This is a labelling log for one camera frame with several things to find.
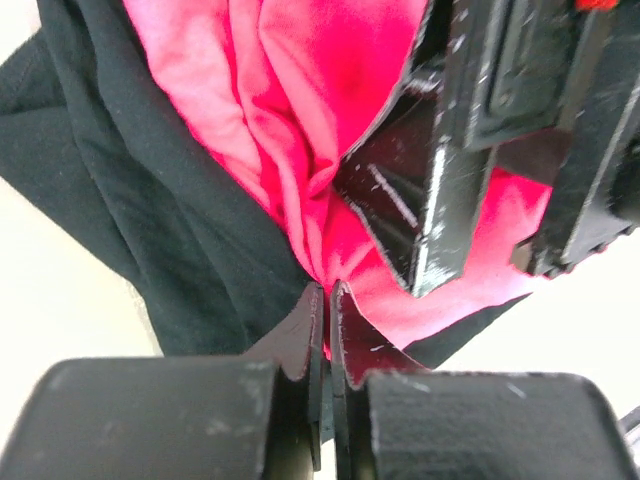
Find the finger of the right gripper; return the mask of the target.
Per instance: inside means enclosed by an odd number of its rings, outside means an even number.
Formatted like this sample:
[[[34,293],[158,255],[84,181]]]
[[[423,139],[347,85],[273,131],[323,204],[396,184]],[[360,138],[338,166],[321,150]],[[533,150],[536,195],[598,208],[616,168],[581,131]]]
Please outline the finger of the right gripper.
[[[401,101],[334,179],[399,286],[421,298],[462,276],[492,164],[442,136],[435,99]]]

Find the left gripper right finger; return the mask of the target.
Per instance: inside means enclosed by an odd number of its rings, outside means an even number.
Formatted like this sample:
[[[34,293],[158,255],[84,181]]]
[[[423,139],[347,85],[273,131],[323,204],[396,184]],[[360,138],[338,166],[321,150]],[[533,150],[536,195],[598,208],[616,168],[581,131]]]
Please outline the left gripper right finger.
[[[330,297],[340,479],[635,479],[634,448],[603,393],[560,373],[434,372]]]

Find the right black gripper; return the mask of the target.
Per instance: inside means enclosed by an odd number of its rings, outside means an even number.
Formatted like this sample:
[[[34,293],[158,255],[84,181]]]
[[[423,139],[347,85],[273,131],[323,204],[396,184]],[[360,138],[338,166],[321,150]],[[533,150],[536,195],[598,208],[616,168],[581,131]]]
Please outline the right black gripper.
[[[639,221],[639,5],[429,1],[386,105],[436,96],[465,153],[510,152],[551,177],[517,268],[554,276]]]

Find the black t shirt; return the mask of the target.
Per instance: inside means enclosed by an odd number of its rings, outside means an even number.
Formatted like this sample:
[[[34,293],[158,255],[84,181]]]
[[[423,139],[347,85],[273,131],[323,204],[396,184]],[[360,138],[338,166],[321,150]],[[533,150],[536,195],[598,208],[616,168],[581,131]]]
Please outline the black t shirt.
[[[238,354],[316,280],[154,81],[127,2],[39,3],[1,67],[1,174],[137,288],[163,352]],[[435,367],[527,295],[410,344]]]

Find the pink red t shirt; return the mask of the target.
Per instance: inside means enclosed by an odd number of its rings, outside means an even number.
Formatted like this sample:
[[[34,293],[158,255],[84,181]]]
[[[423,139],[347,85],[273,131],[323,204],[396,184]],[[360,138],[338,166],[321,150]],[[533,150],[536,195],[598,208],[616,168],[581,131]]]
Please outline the pink red t shirt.
[[[154,81],[194,138],[284,230],[324,288],[347,282],[398,347],[541,285],[512,267],[550,189],[495,170],[464,275],[405,292],[332,182],[399,81],[422,1],[129,1]]]

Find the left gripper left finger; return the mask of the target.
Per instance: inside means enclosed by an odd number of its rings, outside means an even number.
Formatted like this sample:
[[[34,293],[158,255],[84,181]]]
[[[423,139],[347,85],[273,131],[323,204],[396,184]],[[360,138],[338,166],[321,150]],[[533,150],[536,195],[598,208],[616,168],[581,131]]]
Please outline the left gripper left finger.
[[[36,384],[5,479],[310,479],[321,467],[323,291],[238,356],[83,358]]]

